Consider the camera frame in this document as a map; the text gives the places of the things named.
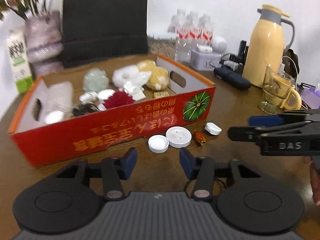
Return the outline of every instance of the thermos handle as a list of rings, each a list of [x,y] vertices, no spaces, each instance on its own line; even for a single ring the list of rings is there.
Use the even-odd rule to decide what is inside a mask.
[[[290,41],[289,45],[287,45],[287,47],[285,47],[285,50],[284,50],[284,52],[287,52],[288,49],[290,49],[290,47],[291,47],[291,45],[292,45],[292,43],[293,43],[294,37],[295,37],[295,35],[296,35],[296,30],[295,30],[295,27],[294,27],[293,22],[288,21],[288,20],[286,20],[286,19],[282,19],[282,18],[281,18],[281,22],[287,23],[287,24],[289,24],[289,25],[292,26],[292,31],[293,31],[293,33],[292,33],[292,38],[291,38],[291,41]]]

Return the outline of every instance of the plastic bottle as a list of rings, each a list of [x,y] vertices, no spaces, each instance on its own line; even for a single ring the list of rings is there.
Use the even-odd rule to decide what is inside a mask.
[[[213,38],[213,23],[211,18],[207,14],[199,19],[199,28],[201,28],[201,44],[202,45],[211,45]]]
[[[191,50],[196,49],[196,47],[200,43],[201,38],[201,28],[198,28],[199,18],[198,13],[194,11],[190,11],[190,14],[187,16],[188,25],[189,25],[189,39]]]
[[[176,33],[178,34],[175,60],[189,62],[191,58],[189,24],[184,10],[177,9],[177,16],[172,18],[172,25],[175,26]]]

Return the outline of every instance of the red cardboard box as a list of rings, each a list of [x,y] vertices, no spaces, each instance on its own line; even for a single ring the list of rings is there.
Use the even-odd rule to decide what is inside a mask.
[[[115,69],[144,59],[152,59],[157,66],[168,70],[169,97],[153,99],[153,91],[146,87],[144,93],[147,99],[135,104],[51,125],[44,124],[41,110],[35,116],[35,107],[39,106],[39,102],[45,104],[50,85],[70,81],[74,88],[74,102],[79,104],[79,95],[83,93],[83,77],[89,69],[103,69],[111,79]],[[112,144],[141,136],[162,133],[172,126],[184,126],[205,119],[214,90],[212,81],[162,55],[113,58],[37,78],[20,103],[8,133],[29,162],[33,166],[41,166],[98,152]]]

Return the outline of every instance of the red pom-pom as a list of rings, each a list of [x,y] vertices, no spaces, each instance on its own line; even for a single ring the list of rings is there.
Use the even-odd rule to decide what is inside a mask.
[[[132,104],[134,100],[126,92],[115,92],[111,97],[104,101],[103,105],[106,109],[117,106],[124,106]]]

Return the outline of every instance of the human hand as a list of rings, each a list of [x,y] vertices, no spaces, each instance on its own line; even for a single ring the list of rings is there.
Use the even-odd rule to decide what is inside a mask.
[[[303,157],[304,163],[311,162],[311,157],[304,156]],[[313,201],[316,205],[320,205],[320,174],[316,172],[316,167],[314,162],[310,164],[310,182],[313,191]]]

